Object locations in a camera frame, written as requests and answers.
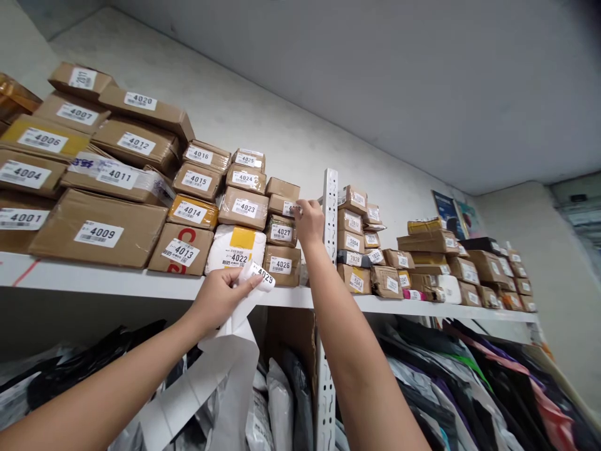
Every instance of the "package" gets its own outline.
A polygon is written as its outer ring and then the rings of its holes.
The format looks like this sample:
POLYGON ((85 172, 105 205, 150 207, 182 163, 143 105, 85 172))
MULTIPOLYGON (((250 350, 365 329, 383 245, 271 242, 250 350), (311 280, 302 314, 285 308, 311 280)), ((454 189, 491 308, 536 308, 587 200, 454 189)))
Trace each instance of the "package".
POLYGON ((46 97, 33 115, 92 135, 108 119, 111 112, 95 103, 54 91, 46 97))
POLYGON ((271 177, 267 184, 267 195, 277 194, 289 200, 299 200, 301 187, 271 177))
POLYGON ((113 113, 141 120, 175 133, 184 145, 195 139, 188 113, 155 98, 108 86, 98 101, 113 113))
POLYGON ((240 148, 232 155, 232 163, 241 164, 265 173, 265 155, 254 150, 240 148))
POLYGON ((371 285, 382 298, 404 299, 403 289, 399 286, 399 273, 393 267, 372 266, 371 285))
POLYGON ((269 198, 260 194, 227 187, 219 208, 219 224, 238 224, 264 230, 269 198))
POLYGON ((107 86, 117 86, 113 77, 89 67, 62 62, 48 82, 55 90, 97 102, 107 86))
POLYGON ((364 254, 365 247, 363 245, 363 237, 347 231, 339 231, 338 249, 364 254))
POLYGON ((346 208, 363 216, 367 214, 367 194, 352 185, 345 186, 338 192, 338 209, 346 208))
POLYGON ((90 144, 90 137, 49 120, 19 116, 0 138, 0 144, 45 157, 72 161, 90 144))
POLYGON ((26 254, 56 202, 15 191, 0 191, 0 251, 26 254))
POLYGON ((213 232, 180 224, 165 224, 148 269, 202 276, 213 232))
POLYGON ((192 140, 183 154, 184 161, 201 166, 219 174, 225 174, 230 165, 232 154, 226 150, 215 147, 202 141, 192 140))
POLYGON ((59 182, 68 167, 62 160, 0 147, 0 189, 57 199, 63 191, 59 182))
POLYGON ((371 273, 369 269, 345 264, 338 264, 337 268, 338 274, 340 274, 351 293, 371 294, 371 273))
POLYGON ((163 207, 69 189, 29 252, 39 257, 143 268, 166 216, 163 207))
POLYGON ((452 276, 457 277, 460 281, 480 285, 478 271, 471 261, 459 257, 449 257, 448 262, 452 276))
POLYGON ((301 250, 268 244, 263 268, 273 276, 275 286, 298 286, 301 276, 301 250))
POLYGON ((385 249, 383 254, 387 266, 392 266, 396 269, 409 269, 415 267, 413 264, 413 257, 411 257, 411 254, 408 252, 385 249))
POLYGON ((239 164, 233 164, 227 170, 225 184, 234 188, 265 194, 267 176, 260 170, 239 164))
POLYGON ((401 251, 428 251, 443 254, 459 254, 459 245, 452 232, 438 230, 398 237, 396 239, 401 251))
POLYGON ((154 168, 127 166, 93 145, 77 154, 61 185, 160 207, 171 207, 175 198, 169 181, 154 168))
POLYGON ((296 224, 292 219, 274 214, 269 215, 265 233, 267 242, 270 244, 296 247, 296 224))
POLYGON ((167 177, 179 169, 178 140, 170 132, 125 118, 112 118, 92 137, 94 145, 128 165, 150 165, 167 177))
POLYGON ((261 265, 266 240, 264 233, 255 230, 237 225, 217 226, 213 246, 208 253, 205 275, 208 276, 214 269, 243 267, 250 260, 261 265))
POLYGON ((184 163, 173 180, 175 192, 215 202, 222 176, 209 168, 184 163))

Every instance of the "label sticker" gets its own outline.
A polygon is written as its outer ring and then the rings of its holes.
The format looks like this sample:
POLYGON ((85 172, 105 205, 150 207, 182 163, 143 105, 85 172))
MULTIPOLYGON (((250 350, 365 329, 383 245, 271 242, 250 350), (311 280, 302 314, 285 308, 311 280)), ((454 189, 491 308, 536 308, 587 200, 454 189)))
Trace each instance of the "label sticker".
POLYGON ((50 169, 7 160, 0 168, 0 181, 40 189, 51 173, 50 169))
POLYGON ((132 92, 125 93, 125 99, 123 103, 126 105, 137 106, 145 110, 155 111, 157 109, 157 99, 152 97, 143 96, 142 94, 136 94, 132 92))
POLYGON ((269 272, 277 274, 290 274, 292 271, 292 260, 281 257, 271 257, 269 261, 269 272))
POLYGON ((122 227, 86 221, 73 240, 96 246, 115 247, 123 230, 122 227))
POLYGON ((190 266, 199 252, 200 249, 191 244, 173 238, 161 255, 170 260, 177 261, 184 266, 190 266))
POLYGON ((41 150, 60 153, 68 140, 67 137, 29 127, 17 142, 41 150))
POLYGON ((39 230, 49 213, 50 210, 0 209, 0 230, 39 230))

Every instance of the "small box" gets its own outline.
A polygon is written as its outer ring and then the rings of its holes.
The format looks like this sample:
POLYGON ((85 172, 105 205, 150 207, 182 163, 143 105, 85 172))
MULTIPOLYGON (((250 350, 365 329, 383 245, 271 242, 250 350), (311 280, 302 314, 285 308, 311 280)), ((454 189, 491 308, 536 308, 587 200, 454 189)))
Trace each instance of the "small box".
POLYGON ((301 187, 284 182, 283 180, 271 177, 267 184, 267 195, 277 194, 286 199, 299 200, 301 187))
POLYGON ((29 247, 32 255, 143 268, 167 209, 69 189, 29 247))
POLYGON ((301 250, 290 247, 265 247, 263 268, 271 274, 276 286, 298 286, 301 278, 301 250))
POLYGON ((238 224, 264 230, 269 199, 260 194, 227 187, 219 208, 219 224, 238 224))
POLYGON ((165 224, 148 269, 202 276, 213 232, 180 224, 165 224))

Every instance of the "cardboard box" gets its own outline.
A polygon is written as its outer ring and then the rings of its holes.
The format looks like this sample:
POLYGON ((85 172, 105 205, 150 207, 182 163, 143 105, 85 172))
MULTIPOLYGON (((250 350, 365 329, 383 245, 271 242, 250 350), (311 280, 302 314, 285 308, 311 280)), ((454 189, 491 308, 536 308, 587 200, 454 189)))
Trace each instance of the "cardboard box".
POLYGON ((480 285, 478 271, 471 261, 459 257, 449 257, 448 261, 452 276, 457 277, 460 281, 480 285))
POLYGON ((339 231, 338 249, 364 254, 365 246, 363 244, 363 237, 347 231, 339 231))
POLYGON ((264 230, 269 199, 260 194, 227 187, 219 208, 219 224, 238 224, 264 230))
POLYGON ((424 232, 396 239, 401 251, 427 251, 443 254, 459 254, 459 245, 455 235, 449 231, 438 230, 424 232))
POLYGON ((213 232, 180 224, 165 224, 148 269, 202 276, 213 232))
POLYGON ((376 294, 382 298, 404 299, 400 287, 399 273, 393 267, 372 266, 371 285, 376 294))
POLYGON ((27 254, 56 202, 15 191, 0 191, 0 251, 27 254))
POLYGON ((188 113, 148 95, 107 86, 98 101, 113 113, 155 125, 175 133, 184 145, 195 139, 188 113))
POLYGON ((167 215, 167 222, 212 231, 217 226, 218 213, 215 204, 177 194, 167 215))
POLYGON ((269 215, 265 235, 270 244, 296 247, 296 224, 292 219, 274 214, 269 215))
POLYGON ((167 209, 69 189, 34 238, 39 257, 143 268, 167 209))
POLYGON ((108 119, 111 112, 95 103, 54 91, 46 97, 33 115, 92 135, 108 119))
POLYGON ((271 274, 276 286, 298 286, 301 278, 301 250, 290 247, 265 247, 263 268, 271 274))
POLYGON ((230 165, 232 154, 214 145, 192 140, 183 154, 184 161, 206 166, 214 172, 224 174, 230 165))
POLYGON ((369 269, 338 264, 338 274, 346 288, 354 294, 371 294, 371 273, 369 269))
POLYGON ((167 177, 173 177, 180 166, 173 133, 129 119, 109 119, 92 143, 123 163, 136 168, 150 165, 167 177))
POLYGON ((301 187, 271 177, 267 184, 267 195, 277 194, 289 200, 299 200, 301 187))
POLYGON ((260 170, 239 164, 233 164, 227 170, 225 184, 257 194, 265 194, 267 176, 260 170))
POLYGON ((10 189, 57 199, 60 180, 69 164, 37 154, 8 150, 0 145, 0 189, 10 189))
POLYGON ((338 209, 342 208, 360 216, 367 214, 367 194, 352 185, 345 186, 338 192, 338 209))
POLYGON ((0 138, 0 145, 70 162, 90 144, 90 137, 49 120, 21 115, 0 138))

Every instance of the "white label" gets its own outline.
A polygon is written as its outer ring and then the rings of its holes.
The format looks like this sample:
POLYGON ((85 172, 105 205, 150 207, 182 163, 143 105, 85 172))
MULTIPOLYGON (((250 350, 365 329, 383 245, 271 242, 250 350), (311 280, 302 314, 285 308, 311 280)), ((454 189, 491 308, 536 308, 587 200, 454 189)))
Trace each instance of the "white label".
POLYGON ((59 153, 68 140, 69 138, 67 137, 29 127, 17 142, 49 152, 59 153))
POLYGON ((194 171, 186 171, 186 174, 183 176, 182 185, 207 191, 212 181, 213 178, 207 175, 202 175, 194 171))
POLYGON ((155 111, 158 102, 157 99, 153 99, 152 97, 127 92, 125 93, 123 103, 126 105, 137 106, 138 108, 144 108, 145 110, 155 111))
POLYGON ((0 209, 0 230, 39 230, 49 213, 50 210, 0 209))
POLYGON ((96 246, 115 247, 122 233, 122 227, 86 221, 73 240, 96 246))
POLYGON ((196 224, 202 223, 202 220, 205 218, 205 214, 207 214, 207 209, 186 202, 185 200, 181 201, 173 213, 174 216, 179 216, 195 222, 196 224))
POLYGON ((184 266, 190 266, 199 252, 200 249, 191 244, 173 238, 161 255, 184 266))
POLYGON ((94 125, 94 122, 98 119, 97 112, 72 103, 63 103, 56 115, 85 125, 94 125))
POLYGON ((208 166, 211 164, 211 161, 213 161, 213 152, 190 145, 186 152, 186 157, 208 166))
POLYGON ((277 274, 290 274, 292 270, 292 260, 281 257, 271 257, 269 261, 269 272, 277 274))
POLYGON ((351 282, 349 285, 355 290, 363 293, 363 279, 361 279, 357 274, 351 274, 351 282))
POLYGON ((232 211, 244 216, 256 218, 259 206, 246 199, 236 199, 232 211))
POLYGON ((0 168, 0 181, 40 189, 51 173, 50 169, 7 160, 0 168))
POLYGON ((72 86, 73 88, 93 90, 97 74, 98 72, 93 71, 92 69, 75 68, 71 72, 69 86, 72 86))

